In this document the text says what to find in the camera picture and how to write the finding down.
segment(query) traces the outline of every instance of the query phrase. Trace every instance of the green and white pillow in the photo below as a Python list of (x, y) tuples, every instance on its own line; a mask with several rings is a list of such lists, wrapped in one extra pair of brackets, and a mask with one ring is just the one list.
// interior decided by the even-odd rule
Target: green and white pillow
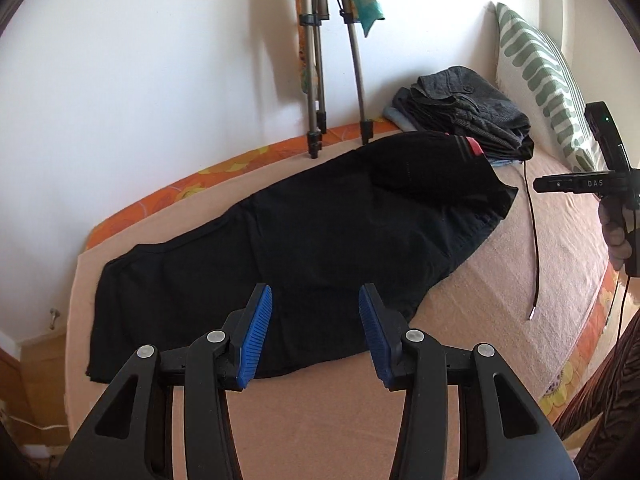
[(584, 117), (584, 98), (558, 46), (505, 4), (496, 5), (496, 14), (498, 87), (528, 115), (536, 147), (574, 172), (606, 170)]

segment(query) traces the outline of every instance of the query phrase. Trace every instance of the bed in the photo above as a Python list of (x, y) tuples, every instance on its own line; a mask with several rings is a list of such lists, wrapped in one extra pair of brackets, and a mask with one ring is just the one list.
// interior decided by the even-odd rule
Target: bed
[[(381, 120), (375, 133), (377, 139), (396, 130)], [(306, 155), (304, 137), (245, 153), (158, 190), (93, 230), (78, 259), (68, 318), (66, 408), (72, 434), (105, 387), (85, 375), (95, 287), (104, 264), (136, 243), (168, 240), (256, 190), (355, 149), (358, 137), (356, 124), (330, 130), (316, 161)], [(533, 178), (562, 170), (558, 161), (540, 152), (527, 171)], [(533, 195), (543, 270), (536, 317), (526, 321), (534, 252), (522, 167), (496, 172), (521, 190), (510, 214), (469, 260), (429, 291), (412, 326), (450, 346), (491, 342), (554, 420), (582, 380), (615, 276), (607, 266), (593, 196)], [(228, 399), (244, 478), (387, 478), (403, 401), (402, 393), (391, 394), (378, 381), (368, 354), (253, 381)], [(181, 409), (178, 391), (174, 413)], [(449, 420), (448, 478), (455, 475), (457, 462), (454, 389)], [(186, 477), (181, 424), (180, 416), (175, 417), (176, 479)]]

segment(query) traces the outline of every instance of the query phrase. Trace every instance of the silver screw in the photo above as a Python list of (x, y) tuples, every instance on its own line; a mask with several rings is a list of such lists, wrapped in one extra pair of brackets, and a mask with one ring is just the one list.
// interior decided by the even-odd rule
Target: silver screw
[(138, 354), (138, 357), (141, 359), (146, 359), (154, 354), (154, 348), (151, 345), (144, 345), (138, 348), (136, 354)]
[(405, 335), (409, 341), (412, 341), (414, 343), (424, 341), (424, 334), (419, 330), (409, 330), (409, 332), (407, 332)]
[(495, 349), (487, 343), (482, 343), (478, 346), (478, 353), (483, 357), (493, 357), (495, 355)]
[(222, 330), (214, 330), (207, 334), (207, 341), (210, 343), (220, 343), (225, 340), (226, 334)]

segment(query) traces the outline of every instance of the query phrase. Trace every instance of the black handheld device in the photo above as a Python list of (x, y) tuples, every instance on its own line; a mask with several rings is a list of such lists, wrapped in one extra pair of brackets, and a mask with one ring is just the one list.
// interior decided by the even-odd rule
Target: black handheld device
[(626, 239), (631, 244), (631, 257), (625, 261), (626, 274), (637, 278), (640, 276), (640, 235), (635, 228), (627, 230), (622, 208), (623, 205), (631, 211), (640, 208), (640, 170), (631, 167), (620, 133), (606, 104), (590, 103), (586, 106), (584, 115), (600, 145), (609, 171), (543, 176), (534, 181), (533, 189), (538, 193), (595, 193), (607, 200), (611, 221), (625, 230)]

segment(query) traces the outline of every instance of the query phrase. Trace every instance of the white wall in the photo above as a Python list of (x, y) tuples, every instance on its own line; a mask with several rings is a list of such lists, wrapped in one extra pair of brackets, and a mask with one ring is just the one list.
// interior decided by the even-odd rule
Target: white wall
[[(495, 76), (497, 0), (380, 0), (368, 109), (465, 64)], [(538, 23), (538, 0), (500, 0)], [(348, 37), (322, 27), (330, 125), (356, 121)], [(91, 228), (201, 168), (305, 133), (294, 0), (26, 0), (0, 38), (0, 330), (66, 311)]]
[(640, 166), (640, 52), (608, 0), (575, 0), (572, 72), (587, 102), (605, 101)]

